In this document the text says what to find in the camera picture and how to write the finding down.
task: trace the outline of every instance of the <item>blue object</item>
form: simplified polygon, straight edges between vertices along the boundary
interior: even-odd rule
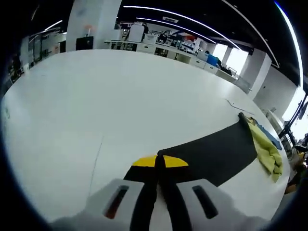
[[[207,62],[208,64],[211,64],[212,66],[216,66],[217,61],[218,61],[218,58],[217,58],[217,57],[215,57],[215,56],[209,54],[206,62]]]
[[[276,140],[262,125],[260,125],[256,120],[255,120],[258,128],[260,128],[261,131],[267,136],[267,138],[276,146],[277,149],[282,150],[282,147],[279,143],[278,140]]]

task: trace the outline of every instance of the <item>black ceiling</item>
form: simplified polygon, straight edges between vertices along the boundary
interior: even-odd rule
[[[283,72],[296,85],[299,84],[298,61],[289,29],[274,1],[271,0],[227,0],[248,18],[261,35],[267,39],[274,56]],[[30,33],[44,30],[53,23],[63,20],[61,27],[66,30],[73,0],[37,0],[40,4],[32,21]],[[279,0],[294,26],[301,49],[304,74],[308,73],[308,16],[302,0]],[[252,44],[254,48],[268,53],[275,61],[257,32],[230,6],[221,0],[123,0],[122,5],[147,6],[176,12],[200,21],[226,37]],[[162,20],[163,16],[178,19],[178,25],[207,37],[218,35],[203,26],[176,15],[153,10],[120,8],[119,21],[135,21],[136,17]]]

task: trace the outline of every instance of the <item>white table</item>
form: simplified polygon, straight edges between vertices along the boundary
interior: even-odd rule
[[[242,90],[204,70],[131,51],[56,54],[4,96],[8,157],[30,202],[52,221],[81,211],[90,190],[124,177],[138,158],[236,123],[240,111],[225,99],[277,137]],[[220,186],[245,214],[271,219],[275,213],[290,173],[280,153],[277,183],[256,159]],[[152,220],[160,222],[151,230],[170,228],[167,214],[157,200]]]

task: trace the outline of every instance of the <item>window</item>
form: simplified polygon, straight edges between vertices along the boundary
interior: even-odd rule
[[[247,56],[248,52],[233,48],[226,65],[236,70],[236,73],[239,75],[244,67]]]
[[[217,44],[214,52],[213,52],[213,56],[219,58],[219,60],[222,61],[223,57],[225,56],[225,53],[227,51],[228,46],[226,45],[222,45],[222,44]]]

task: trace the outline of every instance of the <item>white drawer unit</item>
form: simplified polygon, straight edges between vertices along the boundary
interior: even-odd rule
[[[204,70],[213,73],[215,75],[217,73],[218,68],[210,64],[205,64]]]
[[[156,50],[155,46],[147,45],[147,44],[138,44],[136,52],[143,52],[148,54],[154,54]]]
[[[204,65],[205,65],[205,62],[203,62],[201,60],[197,60],[197,59],[191,58],[190,61],[189,61],[189,64],[193,65],[193,66],[197,66],[197,67],[203,69]]]

